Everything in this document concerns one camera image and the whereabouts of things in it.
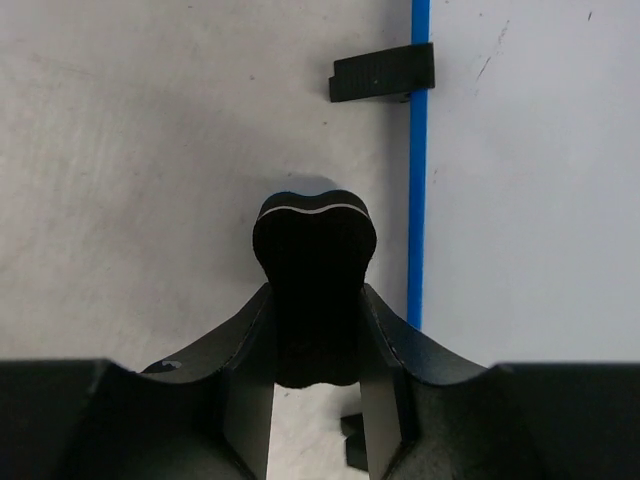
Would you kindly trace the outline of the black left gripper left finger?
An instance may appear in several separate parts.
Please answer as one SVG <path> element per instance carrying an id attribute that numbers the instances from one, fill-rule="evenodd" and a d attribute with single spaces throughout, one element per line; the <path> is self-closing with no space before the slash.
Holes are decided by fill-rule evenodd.
<path id="1" fill-rule="evenodd" d="M 275 382 L 273 297 L 140 373 L 106 359 L 1 365 L 5 479 L 262 479 Z"/>

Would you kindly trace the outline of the blue-framed whiteboard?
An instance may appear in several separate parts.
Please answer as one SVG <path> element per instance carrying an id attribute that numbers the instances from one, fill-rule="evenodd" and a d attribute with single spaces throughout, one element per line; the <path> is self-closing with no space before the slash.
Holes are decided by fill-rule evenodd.
<path id="1" fill-rule="evenodd" d="M 639 5 L 435 1 L 424 332 L 474 362 L 639 358 Z"/>

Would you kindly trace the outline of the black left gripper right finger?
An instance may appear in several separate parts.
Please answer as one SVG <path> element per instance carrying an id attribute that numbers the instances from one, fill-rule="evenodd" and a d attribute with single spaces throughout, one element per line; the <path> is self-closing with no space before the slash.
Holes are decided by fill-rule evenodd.
<path id="1" fill-rule="evenodd" d="M 400 319 L 370 287 L 358 359 L 373 479 L 635 479 L 635 363 L 485 368 Z"/>

